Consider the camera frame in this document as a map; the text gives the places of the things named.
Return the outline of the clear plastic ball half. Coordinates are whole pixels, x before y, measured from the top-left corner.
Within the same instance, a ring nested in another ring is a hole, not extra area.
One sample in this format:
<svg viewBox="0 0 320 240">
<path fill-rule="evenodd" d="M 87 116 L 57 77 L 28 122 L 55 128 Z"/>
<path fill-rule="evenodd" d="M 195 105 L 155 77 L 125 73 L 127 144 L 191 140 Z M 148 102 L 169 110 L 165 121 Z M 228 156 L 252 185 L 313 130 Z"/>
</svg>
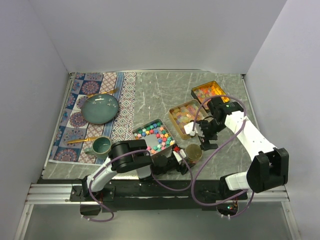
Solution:
<svg viewBox="0 0 320 240">
<path fill-rule="evenodd" d="M 188 158 L 188 163 L 189 163 L 190 165 L 192 165 L 192 164 L 197 164 L 200 160 L 201 160 L 201 158 L 195 158 L 195 159 L 193 159 L 193 158 Z"/>
</svg>

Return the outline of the round gold tin lid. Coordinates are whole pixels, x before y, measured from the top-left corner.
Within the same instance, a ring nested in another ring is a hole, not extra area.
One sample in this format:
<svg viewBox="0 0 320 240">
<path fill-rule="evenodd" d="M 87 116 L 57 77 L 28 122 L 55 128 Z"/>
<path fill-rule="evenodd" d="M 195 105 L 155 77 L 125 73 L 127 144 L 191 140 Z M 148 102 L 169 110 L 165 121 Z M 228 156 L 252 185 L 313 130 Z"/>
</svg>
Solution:
<svg viewBox="0 0 320 240">
<path fill-rule="evenodd" d="M 201 147 L 197 144 L 190 144 L 185 148 L 185 152 L 188 158 L 196 159 L 202 158 L 203 151 Z"/>
</svg>

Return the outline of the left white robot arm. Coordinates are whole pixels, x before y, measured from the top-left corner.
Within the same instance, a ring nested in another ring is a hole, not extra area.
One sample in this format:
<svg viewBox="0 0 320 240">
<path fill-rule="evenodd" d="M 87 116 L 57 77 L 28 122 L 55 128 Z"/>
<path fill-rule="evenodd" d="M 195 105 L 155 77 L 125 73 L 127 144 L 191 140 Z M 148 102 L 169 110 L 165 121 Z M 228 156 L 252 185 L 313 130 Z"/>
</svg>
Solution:
<svg viewBox="0 0 320 240">
<path fill-rule="evenodd" d="M 151 151 L 147 148 L 145 140 L 125 140 L 112 144 L 104 163 L 94 173 L 81 180 L 82 196 L 88 201 L 94 201 L 107 182 L 117 174 L 136 171 L 138 177 L 144 180 L 151 176 L 163 175 L 173 169 L 179 172 L 190 169 L 184 149 L 175 143 L 170 147 L 169 157 L 163 154 L 152 157 Z"/>
</svg>

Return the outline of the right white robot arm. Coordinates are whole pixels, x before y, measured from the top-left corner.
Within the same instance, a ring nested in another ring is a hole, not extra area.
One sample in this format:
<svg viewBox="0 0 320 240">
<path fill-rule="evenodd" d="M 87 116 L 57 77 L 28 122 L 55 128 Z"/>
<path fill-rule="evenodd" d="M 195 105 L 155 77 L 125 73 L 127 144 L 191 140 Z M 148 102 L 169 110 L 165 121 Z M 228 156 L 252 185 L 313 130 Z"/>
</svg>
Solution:
<svg viewBox="0 0 320 240">
<path fill-rule="evenodd" d="M 261 193 L 287 184 L 289 178 L 289 153 L 277 148 L 254 126 L 247 116 L 245 105 L 235 97 L 224 102 L 221 95 L 204 100 L 212 120 L 199 120 L 192 127 L 205 140 L 213 140 L 225 128 L 233 132 L 232 139 L 238 139 L 249 154 L 251 164 L 248 170 L 221 177 L 219 194 L 231 199 L 239 190 Z"/>
</svg>

